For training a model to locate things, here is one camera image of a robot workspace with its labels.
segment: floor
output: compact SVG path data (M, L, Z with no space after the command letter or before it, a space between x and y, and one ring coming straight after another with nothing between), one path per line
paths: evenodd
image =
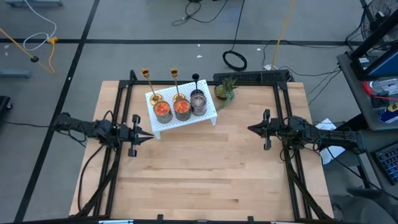
M91 27L87 29L88 44L78 48L93 6L98 3ZM63 7L35 6L38 13L57 24L56 36L64 44L57 44L50 74L29 61L15 45L0 42L0 67L32 71L30 79L0 79L0 95L12 98L14 108L8 121L49 124L56 109L65 80L70 88L62 106L80 119L91 120L103 80L127 79L133 69L139 74L149 67L151 79L170 80L169 69L177 67L181 80L189 80L193 73L212 80L214 73L232 72L221 55L231 48L242 0L230 0L220 16L209 24L189 21L172 27L174 20L184 16L186 0L67 0ZM215 15L224 1L203 0L197 18L207 20ZM239 26L238 40L276 40L287 15L289 0L247 0ZM344 41L356 28L362 9L359 0L299 0L296 2L284 39L314 40L314 44ZM11 8L0 3L0 28L16 39L25 39L36 32L53 31L53 26L33 14L28 8ZM136 40L128 44L96 44L96 40ZM145 40L159 41L155 44ZM187 40L182 43L175 40ZM198 45L192 40L207 44ZM247 71L262 70L262 49L265 45L237 44L235 51L248 60ZM266 64L270 64L275 45L266 48ZM336 56L347 51L345 46L333 49L314 49L295 45L281 45L276 67L288 66L297 73L318 74L334 70ZM46 64L51 53L49 44L34 51ZM300 77L305 90L311 91L323 77ZM308 101L319 89L308 96ZM337 75L324 92L310 105L313 121L330 118L346 121L359 109L342 74ZM36 159L43 145L47 128L31 128L2 124L0 129L0 222L13 222L24 195ZM62 218L68 215L76 186L83 148L66 136L54 134L42 171L35 186L24 220ZM343 194L346 186L358 186L340 167L325 169L330 194Z

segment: orange liquid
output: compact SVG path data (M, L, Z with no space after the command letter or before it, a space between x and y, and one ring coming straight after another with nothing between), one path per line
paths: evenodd
M180 100L174 104L174 109L179 113L185 113L189 110L189 104L186 101Z
M170 110L169 104L166 102L162 102L162 103L159 103L158 105L156 105L155 114L163 116L163 115L167 114L169 112L169 110Z

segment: yellow cable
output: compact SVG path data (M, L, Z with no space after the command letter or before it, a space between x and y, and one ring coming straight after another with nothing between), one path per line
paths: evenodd
M284 35L285 29L287 27L287 23L288 23L289 18L290 18L290 15L292 14L293 7L294 7L294 2L295 2L295 0L292 0L292 3L290 4L290 8L289 8L289 13L287 14L287 17L286 17L285 22L284 22L284 26L282 28L282 31L280 32L278 43L276 44L276 48L275 48L275 52L274 52L274 57L272 58L271 69L274 68L275 58L276 58L276 55L278 54L279 43L280 43L280 40L282 40L282 36Z
M17 47L19 47L23 52L25 52L25 54L27 54L30 58L34 58L34 56L33 55L31 55L28 51L26 51L23 47L21 47L10 35L8 35L7 33L6 33L6 31L4 31L2 28L0 28L0 32L2 32L8 39L10 39L15 45L17 45ZM50 38L49 40L47 40L47 42L50 42L50 43L52 43L53 44L53 49L52 49L52 53L51 53L51 56L50 56L50 58L49 58L49 64L50 64L50 67L51 67L51 69L49 69L49 68L47 68L45 65L43 65L42 63L40 63L40 62L37 62L42 68L44 68L44 69L46 69L46 71L48 71L48 72L50 72L50 73L55 73L55 70L54 70L54 68L52 67L52 65L51 65L51 58L52 58L52 55L54 54L54 51L55 51L55 41L57 41L58 39L56 38L56 37L53 37L53 38Z

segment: white cable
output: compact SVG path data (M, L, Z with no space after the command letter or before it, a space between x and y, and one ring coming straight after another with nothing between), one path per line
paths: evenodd
M48 21L48 22L51 22L52 24L54 24L54 31L52 32L51 35L48 35L48 34L46 34L45 32L39 32L39 33L33 34L32 36L30 36L30 37L28 37L28 38L26 38L26 39L24 40L24 43L22 44L22 46L24 46L25 50L32 51L32 50L36 50L36 49L38 49L39 47L41 47L49 38L51 38L51 37L54 35L55 31L57 30L57 25L56 25L53 21L51 21L51 20L49 20L49 19L46 19L46 18L44 18L42 15L40 15L39 13L37 13L37 12L32 8L32 6L30 6L30 4L27 2L27 0L24 0L24 1L25 1L25 3L29 6L30 10L32 10L32 12L34 12L34 14L38 15L39 17L41 17L41 18L44 19L45 21ZM41 35L41 34L43 34L43 35L46 36L46 39L45 39L41 44L39 44L37 47L35 47L35 48L33 48L33 49L27 49L27 48L25 47L25 44L26 44L26 42L27 42L29 39L31 39L32 37L35 37L35 36L37 36L37 35Z

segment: keyboard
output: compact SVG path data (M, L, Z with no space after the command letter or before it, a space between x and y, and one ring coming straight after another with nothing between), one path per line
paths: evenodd
M288 70L271 70L271 71L256 71L256 72L229 72L229 73L215 73L213 75L214 81L222 81L222 79L232 77L236 78L237 82L289 82L292 79Z
M373 153L378 166L392 185L398 183L398 144Z

